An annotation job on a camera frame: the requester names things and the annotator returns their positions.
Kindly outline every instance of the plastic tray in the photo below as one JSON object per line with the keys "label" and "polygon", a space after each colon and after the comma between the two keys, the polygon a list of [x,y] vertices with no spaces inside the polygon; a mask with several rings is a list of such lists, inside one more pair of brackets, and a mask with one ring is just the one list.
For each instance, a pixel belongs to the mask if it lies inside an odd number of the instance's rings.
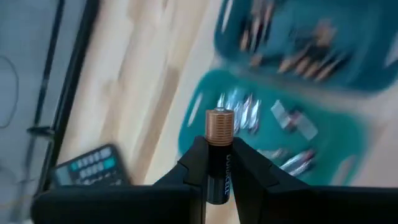
{"label": "plastic tray", "polygon": [[[198,84],[185,115],[178,139],[179,151],[185,153],[197,135],[205,133],[205,111],[213,109],[221,93],[232,88],[242,88],[262,100],[259,130],[256,135],[241,130],[237,137],[243,138],[255,149],[276,150],[285,147],[300,152],[313,146],[317,151],[315,167],[300,178],[312,185],[329,185],[340,164],[354,158],[344,180],[347,185],[353,178],[366,151],[363,124],[344,113],[324,110],[294,96],[285,94],[268,86],[258,86],[255,82],[236,78],[222,70],[209,72]],[[287,133],[279,126],[270,108],[276,100],[288,107],[299,106],[318,128],[318,135],[308,142],[297,131]]]}
{"label": "plastic tray", "polygon": [[[258,52],[283,53],[291,45],[292,28],[314,28],[320,19],[329,19],[337,33],[333,48],[349,50],[349,63],[337,70],[321,86],[361,91],[380,91],[394,82],[398,74],[395,61],[386,66],[386,57],[394,44],[398,23],[395,22],[397,1],[372,0],[275,0],[277,9],[272,18],[269,41]],[[251,11],[252,1],[225,0],[215,30],[215,48],[228,62],[249,68],[250,55],[239,50],[242,23]],[[256,73],[288,77],[300,82],[291,73],[276,75],[279,64],[264,64]]]}

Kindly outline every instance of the wooden floor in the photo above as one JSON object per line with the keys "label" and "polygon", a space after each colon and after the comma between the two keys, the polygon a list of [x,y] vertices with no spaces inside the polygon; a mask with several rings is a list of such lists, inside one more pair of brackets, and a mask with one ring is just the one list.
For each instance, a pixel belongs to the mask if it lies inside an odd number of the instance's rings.
{"label": "wooden floor", "polygon": [[[218,61],[213,31],[221,2],[103,1],[59,162],[114,142],[135,184],[151,184],[173,167],[192,93]],[[276,85],[362,116],[370,153],[353,185],[398,186],[398,85],[370,97]],[[233,199],[209,206],[207,219],[237,223]]]}

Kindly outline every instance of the duracell battery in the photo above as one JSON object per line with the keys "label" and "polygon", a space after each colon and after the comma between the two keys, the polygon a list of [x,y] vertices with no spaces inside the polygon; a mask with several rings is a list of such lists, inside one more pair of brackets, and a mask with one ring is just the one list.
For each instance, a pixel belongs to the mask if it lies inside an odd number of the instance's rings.
{"label": "duracell battery", "polygon": [[234,134],[234,112],[224,108],[206,111],[209,169],[207,202],[222,205],[231,191],[231,152]]}

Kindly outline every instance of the teal organizer tray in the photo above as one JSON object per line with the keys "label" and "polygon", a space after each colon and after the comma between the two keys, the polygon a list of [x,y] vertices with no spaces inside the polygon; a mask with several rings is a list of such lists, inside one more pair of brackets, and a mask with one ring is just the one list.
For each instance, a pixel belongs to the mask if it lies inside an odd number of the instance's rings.
{"label": "teal organizer tray", "polygon": [[[233,88],[242,88],[262,100],[259,129],[255,135],[240,130],[237,137],[243,138],[254,149],[276,150],[285,147],[300,152],[312,146],[317,154],[315,167],[299,178],[312,185],[329,185],[340,163],[354,156],[351,169],[342,182],[348,185],[363,160],[366,151],[364,125],[345,113],[334,113],[319,106],[286,94],[268,86],[259,86],[248,79],[236,78],[224,70],[213,70],[198,84],[184,117],[178,137],[180,155],[192,145],[195,136],[205,134],[205,111],[216,107],[221,93]],[[298,132],[282,130],[270,111],[276,100],[287,108],[299,106],[318,129],[318,135],[308,142]]]}
{"label": "teal organizer tray", "polygon": [[[320,19],[329,19],[337,28],[332,48],[349,50],[351,59],[320,86],[376,92],[394,83],[398,62],[386,66],[386,57],[398,31],[398,1],[373,0],[273,0],[277,9],[272,17],[267,44],[258,52],[283,54],[292,45],[292,28],[314,28]],[[242,23],[250,15],[252,0],[224,0],[215,29],[215,49],[227,62],[251,69],[258,75],[315,85],[292,73],[276,74],[279,63],[249,67],[251,56],[239,50]]]}

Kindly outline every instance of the black cable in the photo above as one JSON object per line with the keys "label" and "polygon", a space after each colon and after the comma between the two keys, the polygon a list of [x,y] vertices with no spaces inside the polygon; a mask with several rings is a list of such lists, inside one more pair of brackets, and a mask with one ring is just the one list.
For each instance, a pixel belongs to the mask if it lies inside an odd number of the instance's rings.
{"label": "black cable", "polygon": [[18,101],[19,101],[19,75],[17,73],[17,69],[16,66],[14,65],[14,63],[5,55],[0,55],[0,58],[5,60],[11,67],[11,70],[14,74],[15,77],[15,90],[16,90],[16,97],[15,97],[15,101],[14,104],[12,106],[12,110],[11,110],[11,115],[8,118],[7,122],[4,125],[0,125],[0,129],[5,129],[8,126],[10,126],[12,119],[14,119],[14,115],[17,111],[17,105],[18,105]]}

